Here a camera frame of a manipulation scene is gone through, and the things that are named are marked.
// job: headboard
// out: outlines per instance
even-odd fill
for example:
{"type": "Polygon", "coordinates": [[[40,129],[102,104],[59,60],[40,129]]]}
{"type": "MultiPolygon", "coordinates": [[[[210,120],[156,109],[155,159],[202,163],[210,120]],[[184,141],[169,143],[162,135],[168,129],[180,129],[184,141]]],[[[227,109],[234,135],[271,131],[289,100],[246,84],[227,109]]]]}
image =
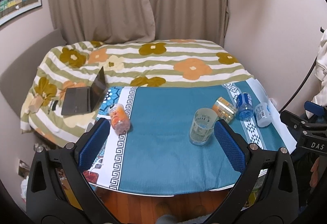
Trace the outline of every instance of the headboard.
{"type": "Polygon", "coordinates": [[[50,49],[64,45],[66,41],[60,30],[55,29],[30,46],[0,76],[0,91],[18,117],[44,56],[50,49]]]}

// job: blue container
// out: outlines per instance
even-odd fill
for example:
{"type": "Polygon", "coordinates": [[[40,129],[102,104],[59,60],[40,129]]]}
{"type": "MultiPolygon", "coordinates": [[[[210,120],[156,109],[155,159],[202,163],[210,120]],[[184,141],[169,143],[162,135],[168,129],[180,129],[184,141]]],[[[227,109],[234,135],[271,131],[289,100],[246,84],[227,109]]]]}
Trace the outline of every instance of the blue container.
{"type": "Polygon", "coordinates": [[[236,118],[241,121],[249,120],[253,117],[252,99],[249,93],[241,93],[236,101],[236,118]]]}

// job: metal screw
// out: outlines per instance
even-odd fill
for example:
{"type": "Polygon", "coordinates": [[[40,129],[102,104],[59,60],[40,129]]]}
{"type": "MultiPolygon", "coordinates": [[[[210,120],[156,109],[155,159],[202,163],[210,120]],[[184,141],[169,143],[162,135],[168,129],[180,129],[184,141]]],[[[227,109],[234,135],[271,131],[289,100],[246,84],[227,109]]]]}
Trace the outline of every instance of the metal screw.
{"type": "Polygon", "coordinates": [[[36,149],[36,152],[41,153],[43,150],[44,150],[44,147],[39,146],[39,147],[36,149]]]}
{"type": "Polygon", "coordinates": [[[75,146],[75,144],[73,142],[69,142],[66,144],[65,148],[66,149],[72,149],[75,146]]]}
{"type": "Polygon", "coordinates": [[[282,147],[281,148],[281,152],[283,152],[284,154],[286,154],[287,153],[287,149],[285,147],[282,147]]]}
{"type": "Polygon", "coordinates": [[[252,149],[252,150],[257,150],[257,149],[258,149],[258,145],[252,143],[252,144],[250,144],[250,149],[252,149]]]}

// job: greek key pattern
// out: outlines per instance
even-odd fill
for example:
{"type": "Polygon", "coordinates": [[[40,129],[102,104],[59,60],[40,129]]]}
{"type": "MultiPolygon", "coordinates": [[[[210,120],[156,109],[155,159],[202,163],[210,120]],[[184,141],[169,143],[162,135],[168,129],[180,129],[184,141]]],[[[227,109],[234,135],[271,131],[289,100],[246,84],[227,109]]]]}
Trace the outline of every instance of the greek key pattern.
{"type": "MultiPolygon", "coordinates": [[[[226,88],[230,99],[236,107],[237,97],[242,93],[241,90],[234,83],[227,83],[222,86],[226,88]]],[[[267,149],[254,117],[247,121],[241,121],[241,124],[248,143],[256,143],[261,149],[267,149]]]]}
{"type": "MultiPolygon", "coordinates": [[[[127,103],[125,105],[125,113],[128,116],[128,118],[130,118],[130,114],[132,112],[136,89],[137,87],[131,87],[129,91],[127,103]]],[[[128,132],[125,132],[118,136],[117,148],[116,148],[116,153],[113,163],[112,177],[109,185],[109,189],[112,190],[118,190],[119,187],[127,133],[128,132]]]]}

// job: striped blanket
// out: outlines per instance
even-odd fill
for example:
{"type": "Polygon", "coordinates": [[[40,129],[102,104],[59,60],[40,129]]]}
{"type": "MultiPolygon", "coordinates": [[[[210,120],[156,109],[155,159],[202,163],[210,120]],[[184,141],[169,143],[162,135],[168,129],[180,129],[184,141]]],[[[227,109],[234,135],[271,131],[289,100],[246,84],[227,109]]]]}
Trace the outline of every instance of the striped blanket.
{"type": "Polygon", "coordinates": [[[62,116],[67,88],[91,86],[104,67],[111,86],[202,87],[244,81],[251,76],[238,60],[222,47],[202,40],[168,40],[151,43],[106,45],[79,42],[51,49],[37,69],[33,85],[21,110],[21,130],[36,130],[63,147],[76,142],[87,125],[94,123],[94,112],[62,116]],[[32,99],[40,95],[40,109],[31,113],[32,99]],[[51,106],[58,100],[55,110],[51,106]]]}

